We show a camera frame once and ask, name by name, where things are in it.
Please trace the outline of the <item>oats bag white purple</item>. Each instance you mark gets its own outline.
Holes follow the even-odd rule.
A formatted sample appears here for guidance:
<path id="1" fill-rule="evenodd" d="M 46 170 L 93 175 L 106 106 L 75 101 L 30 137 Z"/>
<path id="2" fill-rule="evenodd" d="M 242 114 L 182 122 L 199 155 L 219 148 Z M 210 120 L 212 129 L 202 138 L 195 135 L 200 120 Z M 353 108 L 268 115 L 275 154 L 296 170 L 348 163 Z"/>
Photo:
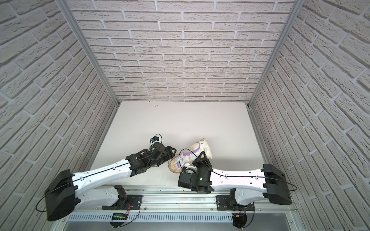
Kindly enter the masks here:
<path id="1" fill-rule="evenodd" d="M 195 142 L 188 148 L 185 148 L 180 151 L 180 154 L 174 158 L 175 166 L 178 169 L 182 169 L 186 164 L 191 164 L 192 162 L 204 152 L 206 157 L 212 159 L 213 152 L 206 138 Z"/>

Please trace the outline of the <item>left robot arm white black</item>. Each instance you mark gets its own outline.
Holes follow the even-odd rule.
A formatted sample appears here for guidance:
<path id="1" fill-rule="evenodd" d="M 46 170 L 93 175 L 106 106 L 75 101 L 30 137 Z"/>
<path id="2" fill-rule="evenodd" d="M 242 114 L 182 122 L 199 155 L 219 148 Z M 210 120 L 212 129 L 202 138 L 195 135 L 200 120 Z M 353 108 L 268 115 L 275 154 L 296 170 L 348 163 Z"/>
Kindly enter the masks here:
<path id="1" fill-rule="evenodd" d="M 105 167 L 78 173 L 71 173 L 69 169 L 61 171 L 44 193 L 47 220 L 56 221 L 76 209 L 94 206 L 121 209 L 120 205 L 127 199 L 124 188 L 116 185 L 102 190 L 100 186 L 145 173 L 151 167 L 166 163 L 175 154 L 175 148 L 155 142 L 149 149 Z"/>

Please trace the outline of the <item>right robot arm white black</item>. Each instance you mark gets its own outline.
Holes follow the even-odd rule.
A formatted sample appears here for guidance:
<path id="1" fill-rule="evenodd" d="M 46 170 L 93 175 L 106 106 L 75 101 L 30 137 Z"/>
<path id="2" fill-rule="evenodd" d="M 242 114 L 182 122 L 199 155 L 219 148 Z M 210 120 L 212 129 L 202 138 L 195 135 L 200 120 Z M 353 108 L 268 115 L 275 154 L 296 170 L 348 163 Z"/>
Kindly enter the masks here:
<path id="1" fill-rule="evenodd" d="M 264 199 L 276 205 L 293 203 L 286 174 L 271 164 L 263 164 L 255 170 L 225 171 L 213 168 L 204 152 L 191 164 L 181 163 L 180 156 L 174 159 L 180 171 L 178 186 L 181 188 L 202 194 L 229 190 L 232 204 L 239 206 Z"/>

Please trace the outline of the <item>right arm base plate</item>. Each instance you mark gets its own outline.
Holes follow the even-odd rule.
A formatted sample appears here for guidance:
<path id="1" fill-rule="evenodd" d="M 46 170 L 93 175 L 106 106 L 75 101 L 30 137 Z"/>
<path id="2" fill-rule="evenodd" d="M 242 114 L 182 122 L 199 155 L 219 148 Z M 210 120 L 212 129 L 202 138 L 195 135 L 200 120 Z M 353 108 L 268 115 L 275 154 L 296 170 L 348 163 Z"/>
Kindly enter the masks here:
<path id="1" fill-rule="evenodd" d="M 245 205 L 239 205 L 236 200 L 231 200 L 229 195 L 217 195 L 215 197 L 216 207 L 218 211 L 253 211 L 253 203 Z"/>

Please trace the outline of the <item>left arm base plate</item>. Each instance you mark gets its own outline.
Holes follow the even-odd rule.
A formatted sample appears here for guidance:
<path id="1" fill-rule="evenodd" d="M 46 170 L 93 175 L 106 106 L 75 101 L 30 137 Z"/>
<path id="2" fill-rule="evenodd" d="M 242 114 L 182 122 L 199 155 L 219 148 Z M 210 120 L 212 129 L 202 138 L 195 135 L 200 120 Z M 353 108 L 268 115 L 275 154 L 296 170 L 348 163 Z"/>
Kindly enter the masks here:
<path id="1" fill-rule="evenodd" d="M 127 195 L 126 199 L 119 198 L 112 206 L 102 206 L 103 210 L 140 210 L 143 196 L 140 194 Z"/>

